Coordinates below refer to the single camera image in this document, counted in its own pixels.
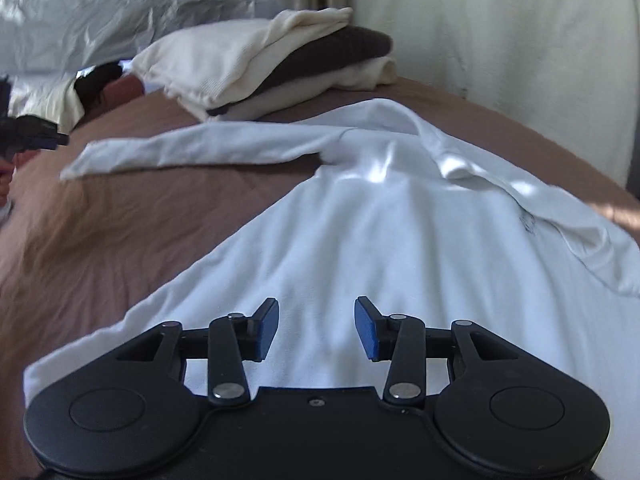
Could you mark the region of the white long-sleeve shirt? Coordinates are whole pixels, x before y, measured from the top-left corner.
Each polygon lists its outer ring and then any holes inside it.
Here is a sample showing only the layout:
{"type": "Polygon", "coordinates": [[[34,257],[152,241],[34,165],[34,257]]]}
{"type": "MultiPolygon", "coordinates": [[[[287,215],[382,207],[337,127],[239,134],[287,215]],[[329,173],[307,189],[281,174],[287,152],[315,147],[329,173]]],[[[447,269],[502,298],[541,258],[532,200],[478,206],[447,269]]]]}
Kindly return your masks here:
{"type": "Polygon", "coordinates": [[[206,325],[279,300],[265,368],[273,386],[350,386],[373,368],[352,303],[433,324],[472,318],[581,380],[608,404],[639,399],[639,249],[562,188],[448,136],[390,100],[295,124],[209,122],[151,139],[93,142],[66,180],[316,153],[321,166],[110,328],[24,375],[27,399],[128,338],[173,318],[206,325]]]}

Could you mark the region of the cream covered mattress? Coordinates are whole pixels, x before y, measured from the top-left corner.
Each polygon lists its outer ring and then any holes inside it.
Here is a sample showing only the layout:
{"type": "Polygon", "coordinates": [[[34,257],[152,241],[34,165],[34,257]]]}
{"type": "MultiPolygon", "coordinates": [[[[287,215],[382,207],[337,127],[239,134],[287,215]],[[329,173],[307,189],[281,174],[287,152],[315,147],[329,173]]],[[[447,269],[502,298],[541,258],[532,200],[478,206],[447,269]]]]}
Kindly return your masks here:
{"type": "Polygon", "coordinates": [[[496,110],[629,176],[639,116],[639,0],[352,0],[393,38],[401,76],[496,110]]]}

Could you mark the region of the cream printed cloth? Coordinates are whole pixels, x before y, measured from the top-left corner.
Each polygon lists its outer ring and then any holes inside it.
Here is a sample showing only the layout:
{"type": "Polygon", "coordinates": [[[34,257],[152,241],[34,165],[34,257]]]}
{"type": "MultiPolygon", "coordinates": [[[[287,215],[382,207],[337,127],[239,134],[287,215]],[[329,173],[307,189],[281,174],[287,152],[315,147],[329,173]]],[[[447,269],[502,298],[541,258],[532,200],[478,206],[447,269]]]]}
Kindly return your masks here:
{"type": "Polygon", "coordinates": [[[10,114],[32,115],[58,125],[58,131],[69,134],[85,116],[74,88],[75,78],[17,79],[10,99],[10,114]]]}

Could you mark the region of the cream folded garment top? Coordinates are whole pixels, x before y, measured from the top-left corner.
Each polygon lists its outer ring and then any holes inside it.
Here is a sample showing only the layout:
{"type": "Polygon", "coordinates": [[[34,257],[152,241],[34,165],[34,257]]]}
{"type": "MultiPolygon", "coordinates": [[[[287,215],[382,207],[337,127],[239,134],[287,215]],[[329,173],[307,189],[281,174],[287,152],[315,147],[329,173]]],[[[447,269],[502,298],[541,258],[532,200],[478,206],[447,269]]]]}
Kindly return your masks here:
{"type": "Polygon", "coordinates": [[[349,24],[351,8],[283,10],[172,32],[131,62],[131,73],[202,110],[248,98],[291,53],[349,24]]]}

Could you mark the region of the silver foil sheet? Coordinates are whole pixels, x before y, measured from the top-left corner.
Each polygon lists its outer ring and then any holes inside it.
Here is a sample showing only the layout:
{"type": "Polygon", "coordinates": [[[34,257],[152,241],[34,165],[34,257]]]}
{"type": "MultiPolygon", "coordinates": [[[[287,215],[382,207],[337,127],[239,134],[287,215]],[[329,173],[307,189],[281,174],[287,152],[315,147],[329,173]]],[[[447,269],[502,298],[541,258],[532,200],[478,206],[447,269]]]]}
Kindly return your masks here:
{"type": "Polygon", "coordinates": [[[178,29],[250,18],[254,0],[1,0],[1,73],[21,114],[85,68],[130,60],[178,29]]]}

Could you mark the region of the dark brown folded garment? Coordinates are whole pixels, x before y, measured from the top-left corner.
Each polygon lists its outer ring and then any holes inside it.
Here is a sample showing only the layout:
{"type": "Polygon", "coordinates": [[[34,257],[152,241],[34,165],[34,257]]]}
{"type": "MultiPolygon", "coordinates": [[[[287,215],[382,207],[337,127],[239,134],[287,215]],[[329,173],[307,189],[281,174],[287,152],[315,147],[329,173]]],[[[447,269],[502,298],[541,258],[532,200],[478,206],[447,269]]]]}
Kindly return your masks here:
{"type": "Polygon", "coordinates": [[[289,54],[250,95],[251,98],[297,79],[335,72],[393,49],[393,39],[376,30],[347,25],[328,36],[308,42],[289,54]]]}

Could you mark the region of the cream folded garment bottom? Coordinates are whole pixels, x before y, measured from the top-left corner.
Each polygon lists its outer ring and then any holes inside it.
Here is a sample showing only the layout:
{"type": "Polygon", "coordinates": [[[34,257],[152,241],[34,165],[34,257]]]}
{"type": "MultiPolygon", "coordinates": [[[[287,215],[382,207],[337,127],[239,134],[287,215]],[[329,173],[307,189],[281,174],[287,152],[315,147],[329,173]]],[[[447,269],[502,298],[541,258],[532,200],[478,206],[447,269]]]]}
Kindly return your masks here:
{"type": "Polygon", "coordinates": [[[288,107],[320,96],[330,89],[370,91],[377,86],[392,84],[397,78],[396,62],[390,56],[372,58],[352,66],[317,76],[299,78],[242,102],[226,105],[218,115],[209,114],[202,106],[178,98],[178,104],[199,122],[247,122],[285,110],[288,107]]]}

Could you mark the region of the cream folded garment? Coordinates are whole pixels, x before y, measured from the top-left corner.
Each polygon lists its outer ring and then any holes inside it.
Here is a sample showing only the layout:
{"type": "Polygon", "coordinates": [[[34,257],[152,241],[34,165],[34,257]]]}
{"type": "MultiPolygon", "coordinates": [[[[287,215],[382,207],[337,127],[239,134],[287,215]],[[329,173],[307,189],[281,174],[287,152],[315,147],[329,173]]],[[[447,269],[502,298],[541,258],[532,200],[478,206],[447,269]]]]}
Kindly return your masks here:
{"type": "Polygon", "coordinates": [[[317,76],[299,78],[242,102],[226,105],[218,115],[209,114],[202,106],[178,98],[178,104],[199,122],[247,122],[285,110],[288,107],[320,96],[330,89],[370,91],[377,86],[392,84],[397,78],[396,62],[390,56],[372,58],[352,66],[317,76]]]}
{"type": "Polygon", "coordinates": [[[248,98],[291,53],[349,24],[351,8],[283,10],[172,32],[131,62],[131,73],[202,110],[248,98]]]}

